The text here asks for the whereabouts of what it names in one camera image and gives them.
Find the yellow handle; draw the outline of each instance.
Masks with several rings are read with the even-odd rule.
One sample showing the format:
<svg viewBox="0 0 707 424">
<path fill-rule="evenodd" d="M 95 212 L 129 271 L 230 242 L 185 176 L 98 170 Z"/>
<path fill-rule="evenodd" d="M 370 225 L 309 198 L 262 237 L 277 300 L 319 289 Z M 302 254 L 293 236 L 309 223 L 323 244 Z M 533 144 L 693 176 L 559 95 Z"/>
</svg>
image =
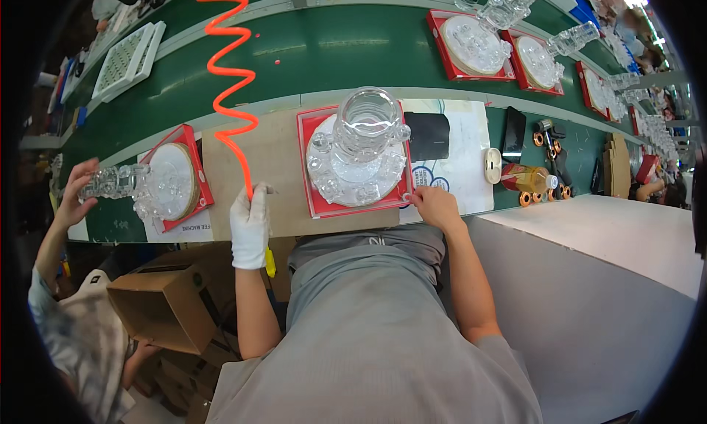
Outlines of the yellow handle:
<svg viewBox="0 0 707 424">
<path fill-rule="evenodd" d="M 272 256 L 270 246 L 265 248 L 265 271 L 267 272 L 267 276 L 270 278 L 275 278 L 277 268 L 275 267 L 275 258 Z"/>
</svg>

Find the gloved hand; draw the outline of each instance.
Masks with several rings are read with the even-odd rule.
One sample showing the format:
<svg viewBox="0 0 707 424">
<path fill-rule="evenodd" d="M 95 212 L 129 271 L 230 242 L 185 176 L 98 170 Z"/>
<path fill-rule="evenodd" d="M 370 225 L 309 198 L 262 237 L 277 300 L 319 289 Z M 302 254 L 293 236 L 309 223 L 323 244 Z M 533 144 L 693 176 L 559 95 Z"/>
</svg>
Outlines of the gloved hand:
<svg viewBox="0 0 707 424">
<path fill-rule="evenodd" d="M 260 269 L 265 266 L 265 248 L 270 238 L 270 214 L 266 194 L 273 193 L 272 186 L 258 183 L 253 189 L 253 199 L 248 200 L 245 188 L 231 206 L 231 251 L 233 267 Z"/>
</svg>

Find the black phone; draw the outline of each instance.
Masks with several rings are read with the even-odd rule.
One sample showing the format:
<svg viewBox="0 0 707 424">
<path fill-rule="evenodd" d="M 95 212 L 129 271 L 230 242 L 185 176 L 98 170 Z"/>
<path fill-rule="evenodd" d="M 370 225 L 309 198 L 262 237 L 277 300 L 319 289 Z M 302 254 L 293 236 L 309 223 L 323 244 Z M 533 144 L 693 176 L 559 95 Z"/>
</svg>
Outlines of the black phone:
<svg viewBox="0 0 707 424">
<path fill-rule="evenodd" d="M 525 114 L 509 106 L 506 110 L 506 140 L 503 142 L 502 157 L 510 163 L 520 163 L 525 141 Z"/>
</svg>

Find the gray shorts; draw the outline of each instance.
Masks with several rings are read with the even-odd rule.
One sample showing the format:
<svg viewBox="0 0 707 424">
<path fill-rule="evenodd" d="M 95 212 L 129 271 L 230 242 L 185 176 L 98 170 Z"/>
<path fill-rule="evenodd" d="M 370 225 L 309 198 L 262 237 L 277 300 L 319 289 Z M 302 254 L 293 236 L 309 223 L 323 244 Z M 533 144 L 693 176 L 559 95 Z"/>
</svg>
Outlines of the gray shorts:
<svg viewBox="0 0 707 424">
<path fill-rule="evenodd" d="M 380 244 L 398 248 L 430 266 L 434 270 L 435 276 L 439 276 L 440 264 L 446 254 L 442 231 L 424 223 L 372 231 L 304 236 L 297 242 L 288 258 L 290 278 L 309 260 L 329 252 L 366 244 Z"/>
</svg>

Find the green workbench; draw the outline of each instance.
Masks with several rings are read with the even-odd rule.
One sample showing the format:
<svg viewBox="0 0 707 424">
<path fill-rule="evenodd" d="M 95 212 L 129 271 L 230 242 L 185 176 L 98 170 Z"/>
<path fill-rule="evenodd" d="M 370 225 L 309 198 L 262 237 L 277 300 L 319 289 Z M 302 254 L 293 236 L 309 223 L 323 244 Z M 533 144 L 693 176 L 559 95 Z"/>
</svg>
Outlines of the green workbench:
<svg viewBox="0 0 707 424">
<path fill-rule="evenodd" d="M 148 20 L 164 20 L 167 24 L 165 39 L 168 39 L 227 8 L 227 4 L 173 0 L 155 11 Z M 565 65 L 562 79 L 565 95 L 561 97 L 521 91 L 517 82 L 447 80 L 425 22 L 426 14 L 427 9 L 417 7 L 339 5 L 291 10 L 245 22 L 243 26 L 250 28 L 254 35 L 260 33 L 260 38 L 252 38 L 222 58 L 219 64 L 251 69 L 257 77 L 225 105 L 372 84 L 498 94 L 536 101 L 603 121 L 585 107 L 575 61 L 569 57 L 556 58 Z M 544 0 L 535 2 L 526 22 L 552 34 L 576 24 Z M 232 40 L 227 36 L 207 36 L 160 59 L 148 79 L 93 111 L 85 125 L 62 147 L 64 163 L 72 165 L 91 157 L 104 159 L 166 128 L 213 113 L 213 98 L 234 80 L 211 75 L 206 62 Z M 609 73 L 622 72 L 612 54 L 598 42 L 587 45 L 583 53 Z M 89 102 L 94 83 L 91 75 L 97 77 L 99 69 L 100 64 L 92 67 L 86 81 L 67 101 L 67 109 L 85 106 Z M 501 148 L 505 110 L 493 107 L 486 110 L 491 146 Z M 526 115 L 529 125 L 544 117 Z M 608 124 L 632 132 L 628 118 L 620 125 Z M 565 122 L 565 126 L 568 137 L 563 146 L 570 152 L 568 170 L 580 193 L 587 193 L 605 133 L 571 122 Z M 545 164 L 544 151 L 532 144 L 530 135 L 526 136 L 526 147 L 524 163 Z M 135 161 L 131 158 L 124 163 Z M 62 170 L 62 181 L 66 180 L 68 170 Z M 494 189 L 495 208 L 518 206 L 517 197 L 517 192 L 497 186 Z M 97 242 L 146 241 L 142 222 L 131 206 L 130 199 L 102 200 L 87 217 L 89 239 Z"/>
</svg>

